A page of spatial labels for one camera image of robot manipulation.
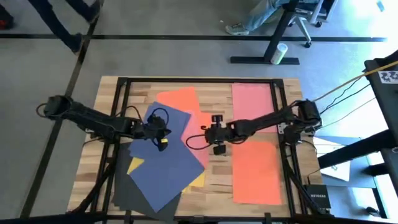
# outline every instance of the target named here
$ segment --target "shoe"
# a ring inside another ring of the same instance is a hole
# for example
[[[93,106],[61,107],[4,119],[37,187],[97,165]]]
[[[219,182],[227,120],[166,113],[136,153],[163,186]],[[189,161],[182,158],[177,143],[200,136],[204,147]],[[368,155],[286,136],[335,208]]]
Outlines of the shoe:
[[[76,38],[77,42],[79,43],[79,46],[78,46],[78,48],[76,48],[76,49],[71,49],[71,50],[72,50],[72,52],[73,52],[75,55],[79,56],[80,51],[81,51],[81,49],[83,48],[83,43],[84,43],[83,35],[82,35],[81,33],[77,33],[77,34],[75,34],[75,35],[73,35],[73,36]]]
[[[379,212],[378,210],[372,208],[372,207],[366,208],[366,211],[367,211],[370,215],[372,215],[372,216],[374,216],[374,217],[381,217],[381,216],[380,216],[380,212]]]
[[[231,35],[249,35],[250,31],[246,30],[242,23],[226,26],[225,31]]]
[[[100,0],[95,0],[95,2],[90,6],[90,9],[94,12],[94,16],[92,19],[90,19],[89,21],[87,21],[88,23],[92,24],[94,23],[94,21],[98,18],[98,16],[100,16],[100,12],[101,12],[101,1]]]

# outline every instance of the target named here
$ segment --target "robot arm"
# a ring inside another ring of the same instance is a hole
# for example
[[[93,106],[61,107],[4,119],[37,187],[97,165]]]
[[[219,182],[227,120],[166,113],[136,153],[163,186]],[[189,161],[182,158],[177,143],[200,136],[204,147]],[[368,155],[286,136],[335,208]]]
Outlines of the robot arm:
[[[298,116],[293,114],[293,107],[298,108]],[[282,123],[285,124],[285,142],[295,144],[300,140],[300,133],[302,131],[313,129],[321,122],[316,104],[309,100],[295,101],[282,110],[252,120],[240,119],[232,121],[226,123],[226,127],[224,128],[220,124],[222,119],[222,115],[215,115],[212,117],[214,124],[207,129],[202,127],[205,130],[206,142],[209,145],[217,144],[214,147],[216,155],[225,153],[225,145],[223,144],[225,141],[233,144],[241,143],[254,135],[258,130]]]
[[[144,123],[141,119],[109,116],[99,111],[75,102],[70,97],[50,97],[44,108],[45,118],[68,119],[84,131],[92,130],[95,137],[101,137],[114,142],[119,137],[132,139],[151,139],[159,151],[167,147],[166,135],[171,131],[167,129],[166,122],[159,116],[152,114]]]

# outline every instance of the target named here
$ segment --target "person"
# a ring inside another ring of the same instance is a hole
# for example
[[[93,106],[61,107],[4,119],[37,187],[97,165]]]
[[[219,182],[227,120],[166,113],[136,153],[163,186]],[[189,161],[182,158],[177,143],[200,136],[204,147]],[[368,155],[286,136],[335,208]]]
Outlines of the person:
[[[276,10],[290,0],[261,0],[259,4],[252,9],[244,22],[235,25],[226,26],[225,31],[231,35],[248,35],[261,26]],[[303,3],[318,3],[319,0],[300,0]]]
[[[74,54],[78,55],[83,47],[82,34],[69,34],[52,10],[52,5],[49,3],[49,0],[29,0],[29,2],[48,25],[50,30],[61,39]],[[83,0],[66,0],[66,2],[90,24],[92,24],[100,14],[100,0],[96,0],[91,6],[88,6]]]
[[[0,30],[8,30],[14,27],[14,18],[0,4]]]

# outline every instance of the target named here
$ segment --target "sticker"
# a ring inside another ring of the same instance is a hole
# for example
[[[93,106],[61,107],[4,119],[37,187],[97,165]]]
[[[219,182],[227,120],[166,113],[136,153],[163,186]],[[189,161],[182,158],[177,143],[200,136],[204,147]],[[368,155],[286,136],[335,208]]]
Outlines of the sticker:
[[[398,84],[397,71],[381,71],[379,72],[380,81],[384,84]]]

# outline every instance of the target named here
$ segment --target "person's leg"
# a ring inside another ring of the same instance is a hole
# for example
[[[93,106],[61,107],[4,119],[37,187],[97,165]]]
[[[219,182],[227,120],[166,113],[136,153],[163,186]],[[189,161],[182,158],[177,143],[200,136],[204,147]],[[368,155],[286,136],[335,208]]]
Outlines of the person's leg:
[[[83,37],[81,34],[70,35],[69,32],[64,28],[61,22],[58,20],[54,11],[52,10],[52,5],[48,0],[29,0],[31,5],[39,13],[43,21],[48,25],[50,30],[65,43],[66,46],[72,50],[72,52],[77,53],[81,49],[83,43]]]
[[[88,6],[83,0],[66,0],[67,3],[89,23],[93,23],[101,10],[100,0]]]
[[[257,29],[278,8],[289,0],[262,0],[243,22],[232,26],[226,26],[226,32],[231,35],[248,35],[250,31]]]

